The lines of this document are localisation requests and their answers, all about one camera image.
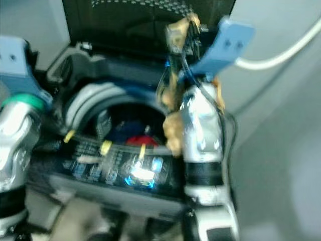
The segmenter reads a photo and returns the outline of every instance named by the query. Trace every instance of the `yellow tag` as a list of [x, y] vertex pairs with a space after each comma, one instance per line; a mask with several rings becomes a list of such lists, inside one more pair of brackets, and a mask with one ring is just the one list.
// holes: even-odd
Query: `yellow tag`
[[140, 154], [139, 154], [139, 158], [143, 159], [144, 155], [145, 155], [145, 150], [146, 150], [146, 144], [142, 144], [141, 148], [140, 148]]
[[111, 141], [104, 141], [100, 147], [100, 154], [103, 156], [106, 156], [109, 152], [109, 149], [111, 147], [112, 142]]
[[64, 143], [68, 143], [70, 139], [75, 135], [75, 133], [76, 133], [76, 130], [70, 130], [64, 138]]

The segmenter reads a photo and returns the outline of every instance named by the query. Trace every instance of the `green ring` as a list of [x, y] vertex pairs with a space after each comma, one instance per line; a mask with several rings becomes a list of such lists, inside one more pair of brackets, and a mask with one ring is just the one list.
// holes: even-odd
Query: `green ring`
[[41, 111], [45, 109], [45, 103], [38, 97], [35, 97], [34, 95], [31, 95], [31, 94], [17, 94], [12, 97], [9, 97], [2, 103], [2, 106], [5, 106], [6, 104], [9, 104], [12, 102], [23, 102]]

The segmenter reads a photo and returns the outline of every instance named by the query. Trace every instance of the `silver metal joint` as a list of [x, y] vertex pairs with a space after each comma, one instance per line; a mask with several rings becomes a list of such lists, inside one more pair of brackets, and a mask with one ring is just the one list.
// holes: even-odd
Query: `silver metal joint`
[[92, 44], [89, 42], [82, 42], [81, 43], [81, 48], [84, 50], [92, 50]]
[[226, 186], [192, 186], [184, 187], [185, 194], [195, 198], [202, 206], [217, 206], [228, 203], [229, 190]]
[[0, 192], [24, 186], [31, 150], [40, 136], [40, 115], [23, 102], [7, 104], [0, 114]]
[[[203, 83], [203, 89], [215, 99], [212, 84]], [[199, 88], [193, 86], [184, 94], [180, 109], [184, 123], [184, 161], [221, 162], [222, 129], [219, 114], [212, 103], [206, 100]]]

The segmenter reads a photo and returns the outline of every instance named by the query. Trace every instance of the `blue object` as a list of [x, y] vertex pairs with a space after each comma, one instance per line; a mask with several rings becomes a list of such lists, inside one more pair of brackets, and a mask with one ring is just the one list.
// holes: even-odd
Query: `blue object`
[[153, 188], [155, 186], [155, 180], [152, 179], [150, 181], [147, 181], [147, 182], [142, 182], [142, 181], [135, 181], [132, 179], [131, 176], [128, 176], [128, 177], [125, 177], [125, 183], [129, 186], [136, 186], [136, 187], [148, 187], [148, 188]]
[[171, 64], [170, 64], [169, 61], [166, 61], [166, 62], [165, 62], [165, 68], [170, 67], [170, 65], [171, 65]]
[[45, 102], [46, 109], [52, 106], [52, 97], [44, 91], [32, 74], [27, 63], [28, 44], [17, 37], [0, 36], [0, 80], [11, 96], [20, 93], [34, 95]]
[[142, 122], [130, 120], [123, 125], [112, 128], [106, 136], [106, 139], [113, 142], [124, 143], [131, 137], [144, 135], [145, 128], [146, 126]]
[[161, 157], [155, 157], [152, 161], [151, 170], [153, 172], [161, 172], [163, 166], [163, 159]]
[[86, 169], [86, 165], [83, 163], [77, 163], [75, 170], [73, 171], [74, 177], [81, 178]]
[[212, 78], [207, 79], [212, 81], [213, 77], [244, 53], [253, 35], [253, 27], [233, 22], [228, 17], [222, 18], [212, 46], [190, 67], [193, 75], [211, 75]]

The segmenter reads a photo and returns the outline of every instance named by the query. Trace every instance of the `blue plastic bracket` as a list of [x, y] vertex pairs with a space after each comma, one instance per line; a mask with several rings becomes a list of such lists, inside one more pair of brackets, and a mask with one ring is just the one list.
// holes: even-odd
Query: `blue plastic bracket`
[[203, 57], [191, 66], [194, 75], [207, 75], [210, 80], [240, 57], [254, 35], [254, 28], [223, 17], [219, 31]]
[[46, 108], [50, 109], [52, 97], [34, 78], [31, 66], [27, 63], [27, 47], [27, 42], [21, 38], [0, 36], [0, 81], [11, 95], [32, 94], [42, 99]]

